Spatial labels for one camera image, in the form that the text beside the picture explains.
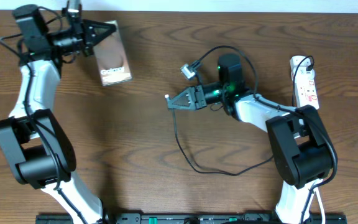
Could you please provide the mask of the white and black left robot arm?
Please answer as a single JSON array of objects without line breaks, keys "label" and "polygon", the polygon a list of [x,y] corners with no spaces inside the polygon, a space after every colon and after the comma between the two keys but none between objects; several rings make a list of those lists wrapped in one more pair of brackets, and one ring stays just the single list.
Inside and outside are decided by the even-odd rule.
[{"label": "white and black left robot arm", "polygon": [[73,146],[53,114],[55,92],[64,64],[76,56],[93,55],[94,46],[116,26],[83,19],[79,1],[68,1],[55,14],[52,32],[44,7],[27,4],[12,13],[20,32],[12,53],[22,75],[17,102],[0,120],[0,147],[18,183],[52,196],[69,214],[71,223],[115,223],[116,217],[81,180]]}]

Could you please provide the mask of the Galaxy S25 Ultra smartphone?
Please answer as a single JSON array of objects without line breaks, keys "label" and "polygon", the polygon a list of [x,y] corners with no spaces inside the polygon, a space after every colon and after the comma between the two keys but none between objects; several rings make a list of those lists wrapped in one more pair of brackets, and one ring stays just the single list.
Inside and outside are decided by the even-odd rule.
[{"label": "Galaxy S25 Ultra smartphone", "polygon": [[108,21],[116,31],[94,47],[102,86],[132,80],[132,73],[116,20]]}]

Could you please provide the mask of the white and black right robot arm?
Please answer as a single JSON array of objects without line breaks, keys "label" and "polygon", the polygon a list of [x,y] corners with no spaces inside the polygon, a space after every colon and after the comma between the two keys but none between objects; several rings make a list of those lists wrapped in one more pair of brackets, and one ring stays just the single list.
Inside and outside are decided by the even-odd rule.
[{"label": "white and black right robot arm", "polygon": [[312,198],[319,197],[319,187],[336,175],[337,154],[318,114],[315,93],[301,100],[307,92],[303,85],[314,87],[314,59],[294,56],[291,78],[296,105],[284,106],[266,100],[256,88],[246,85],[242,74],[242,52],[225,54],[218,59],[219,81],[199,83],[167,99],[168,109],[200,110],[221,103],[225,112],[238,121],[250,123],[268,134],[272,160],[283,179],[280,200],[275,207],[282,223],[306,223]]}]

